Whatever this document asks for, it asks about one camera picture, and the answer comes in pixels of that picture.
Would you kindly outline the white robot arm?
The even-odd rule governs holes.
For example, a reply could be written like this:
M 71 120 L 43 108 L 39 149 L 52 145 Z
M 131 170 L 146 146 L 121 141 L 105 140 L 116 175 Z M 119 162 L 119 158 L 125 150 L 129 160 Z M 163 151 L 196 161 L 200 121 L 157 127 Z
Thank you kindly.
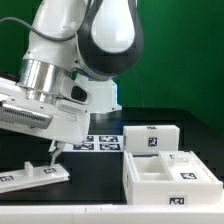
M 18 77 L 0 72 L 0 128 L 51 139 L 55 159 L 117 111 L 113 78 L 143 51 L 138 0 L 43 0 Z

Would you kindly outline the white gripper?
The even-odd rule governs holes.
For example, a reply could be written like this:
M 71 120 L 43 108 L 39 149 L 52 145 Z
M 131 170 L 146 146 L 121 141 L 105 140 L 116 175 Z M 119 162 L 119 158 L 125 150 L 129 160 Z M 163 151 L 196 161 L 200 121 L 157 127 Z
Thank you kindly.
M 24 88 L 0 77 L 0 128 L 55 140 L 51 165 L 65 143 L 79 145 L 86 140 L 89 124 L 86 106 L 65 99 L 57 99 L 55 105 L 27 99 Z

